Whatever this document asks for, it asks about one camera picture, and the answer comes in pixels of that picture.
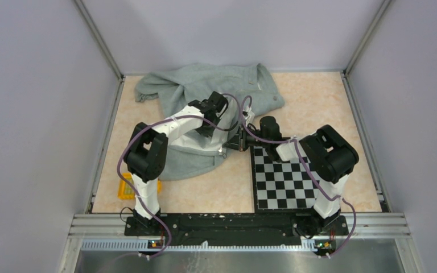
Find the grey zip-up jacket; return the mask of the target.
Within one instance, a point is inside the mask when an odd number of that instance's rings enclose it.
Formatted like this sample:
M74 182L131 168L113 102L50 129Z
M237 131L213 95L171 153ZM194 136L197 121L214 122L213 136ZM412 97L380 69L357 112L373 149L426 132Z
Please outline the grey zip-up jacket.
M232 152L222 145L237 129L228 131L238 120L238 106L233 101L252 97L252 112L264 115L284 106L275 81L263 64L250 66L192 64L172 71L151 72L135 86L136 102L159 99L162 113L170 117L188 103L202 101L212 92L226 93L229 108L221 118L219 130L210 137L192 130L169 144L161 180L183 180L213 171Z

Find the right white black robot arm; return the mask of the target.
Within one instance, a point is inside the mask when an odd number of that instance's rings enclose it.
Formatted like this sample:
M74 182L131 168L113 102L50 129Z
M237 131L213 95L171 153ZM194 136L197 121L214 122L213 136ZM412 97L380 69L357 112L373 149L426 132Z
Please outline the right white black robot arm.
M273 162L299 160L305 173L319 190L306 217L305 226L295 231L308 239L327 234L340 216L343 191L349 175L359 162L357 151L330 125L324 125L302 139L282 135L276 119L265 116L259 128L252 124L241 125L237 133L224 146L237 151L262 147Z

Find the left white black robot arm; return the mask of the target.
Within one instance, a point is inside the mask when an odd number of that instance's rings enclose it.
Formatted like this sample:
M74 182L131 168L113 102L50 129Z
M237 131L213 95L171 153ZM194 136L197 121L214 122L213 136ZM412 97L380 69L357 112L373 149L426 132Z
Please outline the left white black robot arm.
M212 148L219 150L229 131L220 123L229 122L234 116L229 106L224 95L212 92L208 98L193 100L162 121L151 125L141 122L135 126L119 159L117 171L121 170L122 163L126 164L131 177L127 179L122 173L118 175L134 192L133 217L146 235L159 230L158 178L166 167L169 145L174 142L189 144L186 135L194 131L212 140Z

